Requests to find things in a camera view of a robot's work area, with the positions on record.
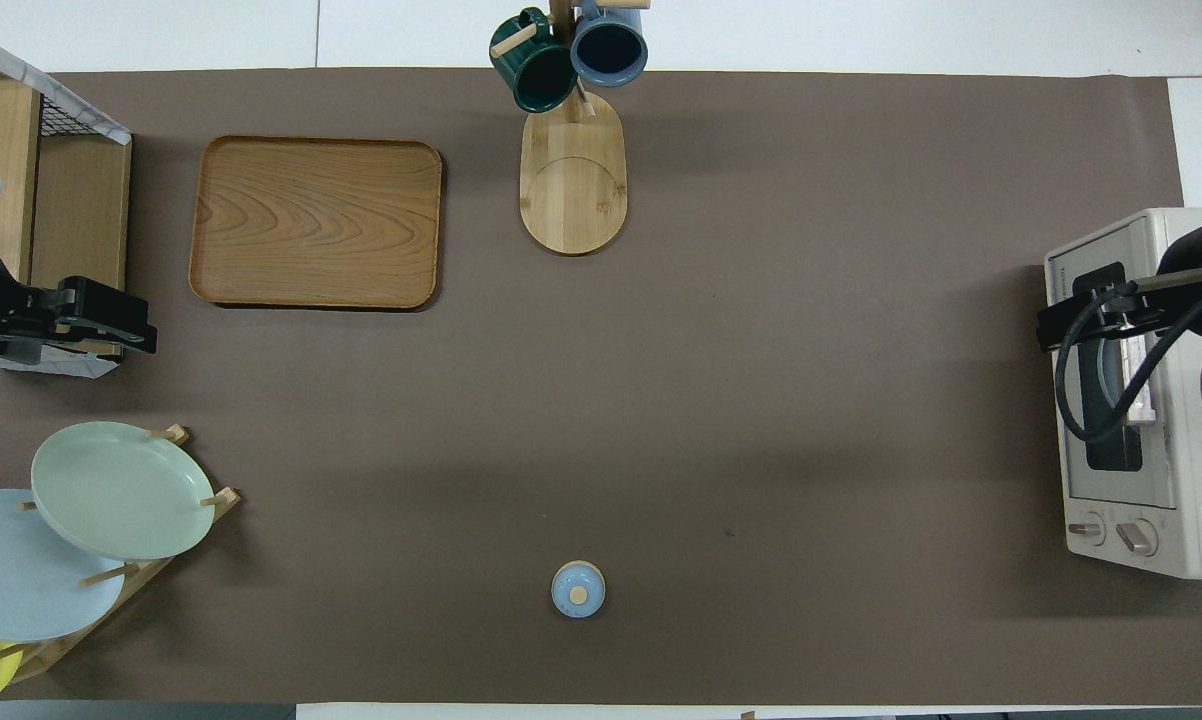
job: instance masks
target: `black cable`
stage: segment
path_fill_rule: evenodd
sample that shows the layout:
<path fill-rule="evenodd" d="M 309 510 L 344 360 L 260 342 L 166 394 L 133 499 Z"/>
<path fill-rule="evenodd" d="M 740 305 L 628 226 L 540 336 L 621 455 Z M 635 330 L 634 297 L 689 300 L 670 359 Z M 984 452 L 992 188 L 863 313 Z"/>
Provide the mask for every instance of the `black cable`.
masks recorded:
<path fill-rule="evenodd" d="M 1090 301 L 1089 305 L 1085 305 L 1084 310 L 1072 320 L 1069 325 L 1069 332 L 1064 334 L 1063 343 L 1059 345 L 1059 357 L 1058 362 L 1054 364 L 1054 403 L 1059 406 L 1059 416 L 1063 417 L 1063 423 L 1067 426 L 1069 432 L 1075 434 L 1082 442 L 1096 441 L 1096 439 L 1107 436 L 1108 433 L 1113 432 L 1121 424 L 1121 418 L 1125 418 L 1130 406 L 1135 404 L 1139 392 L 1148 383 L 1148 379 L 1152 377 L 1153 370 L 1158 369 L 1158 364 L 1165 355 L 1170 351 L 1171 345 L 1182 337 L 1183 333 L 1188 332 L 1191 323 L 1195 322 L 1196 317 L 1202 313 L 1202 297 L 1197 301 L 1195 305 L 1191 305 L 1188 313 L 1184 313 L 1180 319 L 1174 320 L 1174 323 L 1168 327 L 1168 329 L 1160 337 L 1158 345 L 1148 352 L 1144 357 L 1139 369 L 1136 370 L 1135 375 L 1130 379 L 1130 383 L 1126 386 L 1125 392 L 1121 392 L 1121 397 L 1117 398 L 1115 405 L 1113 405 L 1112 411 L 1100 423 L 1087 429 L 1082 423 L 1078 423 L 1077 418 L 1072 415 L 1072 410 L 1069 406 L 1069 393 L 1067 393 L 1067 363 L 1069 363 L 1069 350 L 1076 345 L 1077 337 L 1081 335 L 1081 329 L 1085 327 L 1089 322 L 1090 315 L 1096 313 L 1100 307 L 1107 304 L 1107 302 L 1115 299 L 1117 297 L 1127 297 L 1139 291 L 1139 286 L 1135 282 L 1125 282 L 1121 286 L 1117 286 L 1099 293 L 1094 301 Z"/>

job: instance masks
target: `wooden stand base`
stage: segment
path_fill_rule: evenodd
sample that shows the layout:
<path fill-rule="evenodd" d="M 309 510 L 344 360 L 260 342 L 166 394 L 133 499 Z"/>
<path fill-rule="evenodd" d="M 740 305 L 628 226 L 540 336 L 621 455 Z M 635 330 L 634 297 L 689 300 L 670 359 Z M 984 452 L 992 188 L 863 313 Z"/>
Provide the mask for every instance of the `wooden stand base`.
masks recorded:
<path fill-rule="evenodd" d="M 627 154 L 609 102 L 587 94 L 531 114 L 522 136 L 520 212 L 525 230 L 560 255 L 587 255 L 613 240 L 627 218 Z"/>

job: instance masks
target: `blue mug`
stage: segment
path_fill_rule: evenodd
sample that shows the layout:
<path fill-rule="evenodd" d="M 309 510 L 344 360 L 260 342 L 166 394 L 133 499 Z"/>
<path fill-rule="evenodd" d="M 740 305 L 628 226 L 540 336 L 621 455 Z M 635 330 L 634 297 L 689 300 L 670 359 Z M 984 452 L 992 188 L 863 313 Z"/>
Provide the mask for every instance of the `blue mug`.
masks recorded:
<path fill-rule="evenodd" d="M 570 61 L 583 82 L 627 85 L 645 69 L 647 55 L 641 10 L 597 8 L 596 0 L 583 0 L 583 18 L 570 46 Z"/>

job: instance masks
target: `green mug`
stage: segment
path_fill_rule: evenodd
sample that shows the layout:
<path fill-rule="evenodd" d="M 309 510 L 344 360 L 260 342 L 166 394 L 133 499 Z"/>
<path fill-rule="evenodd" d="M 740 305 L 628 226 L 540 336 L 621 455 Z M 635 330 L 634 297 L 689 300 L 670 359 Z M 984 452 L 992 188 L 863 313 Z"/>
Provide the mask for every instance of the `green mug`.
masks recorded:
<path fill-rule="evenodd" d="M 523 28 L 534 26 L 534 36 L 500 56 L 490 54 L 490 63 L 513 91 L 518 108 L 526 113 L 546 113 L 575 91 L 575 65 L 570 48 L 552 40 L 552 26 L 540 8 L 524 8 L 495 29 L 490 47 L 517 35 Z"/>

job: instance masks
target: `green plate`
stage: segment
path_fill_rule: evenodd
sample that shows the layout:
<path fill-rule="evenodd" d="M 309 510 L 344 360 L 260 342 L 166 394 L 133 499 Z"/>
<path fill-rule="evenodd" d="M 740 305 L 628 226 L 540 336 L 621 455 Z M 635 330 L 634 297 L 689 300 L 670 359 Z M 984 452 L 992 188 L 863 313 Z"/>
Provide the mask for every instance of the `green plate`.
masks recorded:
<path fill-rule="evenodd" d="M 209 532 L 214 495 L 197 462 L 124 423 L 52 434 L 32 458 L 32 494 L 49 526 L 113 560 L 179 555 Z"/>

